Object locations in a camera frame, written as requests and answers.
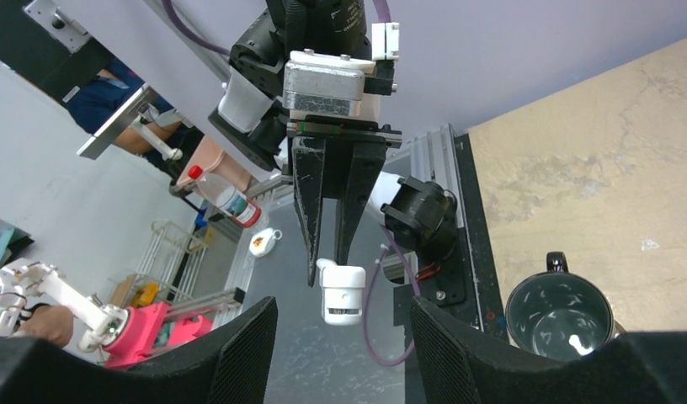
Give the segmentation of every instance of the white wall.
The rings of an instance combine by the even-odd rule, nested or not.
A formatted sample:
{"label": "white wall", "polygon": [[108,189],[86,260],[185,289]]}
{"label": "white wall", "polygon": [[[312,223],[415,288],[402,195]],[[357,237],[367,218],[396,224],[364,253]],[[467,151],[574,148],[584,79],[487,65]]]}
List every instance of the white wall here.
{"label": "white wall", "polygon": [[[143,1],[56,2],[198,126],[206,120],[221,91],[216,77]],[[463,130],[687,37],[687,0],[388,2],[402,24],[402,59],[399,91],[385,100],[382,118],[407,136],[445,122]],[[176,3],[225,46],[265,7]],[[375,21],[372,1],[365,4]],[[203,130],[216,133],[209,124]]]}
{"label": "white wall", "polygon": [[31,233],[29,256],[58,265],[85,295],[138,264],[153,220],[189,228],[194,219],[143,159],[115,147],[97,161],[77,157],[87,138],[63,108],[0,63],[0,218]]}

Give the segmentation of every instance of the dark mug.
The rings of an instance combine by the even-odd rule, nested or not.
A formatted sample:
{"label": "dark mug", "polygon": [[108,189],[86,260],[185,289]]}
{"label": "dark mug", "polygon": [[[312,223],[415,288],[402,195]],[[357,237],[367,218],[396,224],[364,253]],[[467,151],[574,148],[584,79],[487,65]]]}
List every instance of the dark mug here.
{"label": "dark mug", "polygon": [[514,288],[506,312],[517,346],[551,359],[578,359],[615,334],[609,301],[594,284],[569,273],[563,252],[549,252],[546,272]]}

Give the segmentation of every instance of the beige tabletop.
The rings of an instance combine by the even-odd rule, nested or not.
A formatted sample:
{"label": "beige tabletop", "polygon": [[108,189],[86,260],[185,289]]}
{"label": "beige tabletop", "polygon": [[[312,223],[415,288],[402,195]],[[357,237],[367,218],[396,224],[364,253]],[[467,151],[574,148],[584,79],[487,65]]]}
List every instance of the beige tabletop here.
{"label": "beige tabletop", "polygon": [[470,134],[503,303],[562,250],[627,330],[687,329],[687,40]]}

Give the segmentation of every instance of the gray table surface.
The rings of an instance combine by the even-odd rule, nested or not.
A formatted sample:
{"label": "gray table surface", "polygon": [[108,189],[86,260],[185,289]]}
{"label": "gray table surface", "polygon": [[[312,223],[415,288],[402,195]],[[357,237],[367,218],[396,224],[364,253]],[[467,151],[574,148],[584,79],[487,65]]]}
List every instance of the gray table surface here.
{"label": "gray table surface", "polygon": [[[410,160],[386,165],[388,172],[409,175]],[[334,327],[321,316],[321,288],[306,285],[306,249],[292,195],[269,213],[270,225],[284,236],[254,266],[244,308],[274,296],[279,321],[267,385],[267,403],[402,403],[404,367],[378,365],[366,353],[361,326]],[[333,257],[335,202],[325,200],[320,258]],[[379,225],[367,214],[359,225],[349,265],[371,270],[385,241]],[[382,274],[376,280],[369,311],[370,339],[376,352],[394,358],[403,353],[403,329],[393,326],[394,284]]]}

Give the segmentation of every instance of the red bottle cap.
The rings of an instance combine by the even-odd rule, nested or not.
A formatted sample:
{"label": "red bottle cap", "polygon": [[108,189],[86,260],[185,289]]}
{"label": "red bottle cap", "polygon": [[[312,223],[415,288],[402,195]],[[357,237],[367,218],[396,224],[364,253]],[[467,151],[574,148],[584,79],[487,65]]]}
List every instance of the red bottle cap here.
{"label": "red bottle cap", "polygon": [[192,168],[188,171],[188,177],[192,179],[197,179],[202,175],[202,167],[200,166],[192,166]]}

